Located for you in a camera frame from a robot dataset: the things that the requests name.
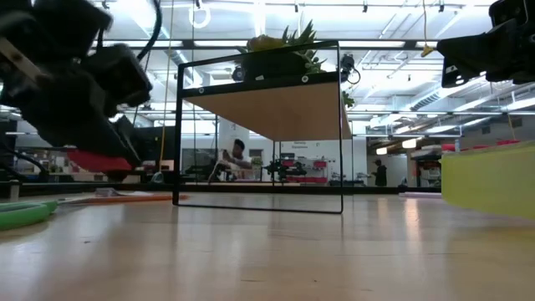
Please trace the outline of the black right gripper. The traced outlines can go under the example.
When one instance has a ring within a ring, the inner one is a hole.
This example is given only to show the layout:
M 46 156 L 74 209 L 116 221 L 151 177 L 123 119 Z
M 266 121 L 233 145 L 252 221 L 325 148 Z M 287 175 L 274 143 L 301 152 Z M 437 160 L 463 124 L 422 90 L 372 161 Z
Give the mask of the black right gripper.
M 534 0 L 499 0 L 489 7 L 492 29 L 487 33 L 442 39 L 436 50 L 444 57 L 442 88 L 471 79 L 534 82 Z

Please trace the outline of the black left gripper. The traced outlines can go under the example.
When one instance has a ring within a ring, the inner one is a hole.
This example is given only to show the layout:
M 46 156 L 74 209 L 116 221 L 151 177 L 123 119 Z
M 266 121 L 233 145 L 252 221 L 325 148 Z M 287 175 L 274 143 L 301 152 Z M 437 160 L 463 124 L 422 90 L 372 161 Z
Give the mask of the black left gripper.
M 124 43 L 99 47 L 77 61 L 58 57 L 32 62 L 11 43 L 1 44 L 1 104 L 19 110 L 54 147 L 122 158 L 139 166 L 135 127 L 126 116 L 109 118 L 120 106 L 136 107 L 150 99 L 152 84 L 141 66 L 150 55 L 134 54 Z

